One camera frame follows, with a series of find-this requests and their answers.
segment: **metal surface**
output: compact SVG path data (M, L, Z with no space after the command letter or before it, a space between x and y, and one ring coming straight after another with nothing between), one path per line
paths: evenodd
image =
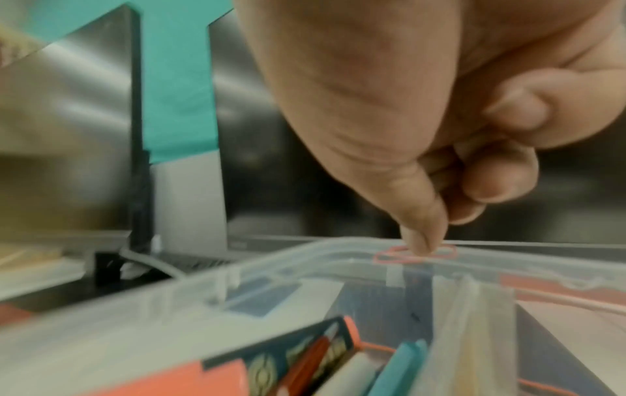
M209 27L222 177L232 249L273 250L303 237L398 237L396 224L331 179L263 83L230 12ZM585 142L542 152L527 197L490 206L448 238L496 243L626 244L626 117Z
M118 8L0 70L0 239L127 242L142 146L138 18Z

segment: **red pencil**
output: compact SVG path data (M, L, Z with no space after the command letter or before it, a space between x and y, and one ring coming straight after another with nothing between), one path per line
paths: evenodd
M324 355L337 335L339 325L331 324L328 330L317 339L295 362L287 375L268 393L268 396L300 396L311 383Z

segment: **fingernail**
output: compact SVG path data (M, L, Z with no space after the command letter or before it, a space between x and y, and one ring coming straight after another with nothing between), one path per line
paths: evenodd
M495 124L511 130L535 130L550 117L549 105L527 89L515 89L484 109Z
M411 230L406 228L405 226L400 226L400 235L402 236L402 240L411 252L423 255L430 254L434 250L428 244L428 240L423 232Z

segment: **clear plastic container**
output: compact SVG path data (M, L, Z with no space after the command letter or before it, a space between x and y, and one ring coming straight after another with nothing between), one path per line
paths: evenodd
M430 344L412 395L626 395L625 265L399 244L314 242L9 327L1 394L88 394L347 315L364 345Z

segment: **pencil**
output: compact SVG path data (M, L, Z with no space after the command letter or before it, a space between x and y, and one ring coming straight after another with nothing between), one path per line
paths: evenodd
M295 362L276 388L269 392L269 396L300 396L311 383L338 330L337 323L331 324Z

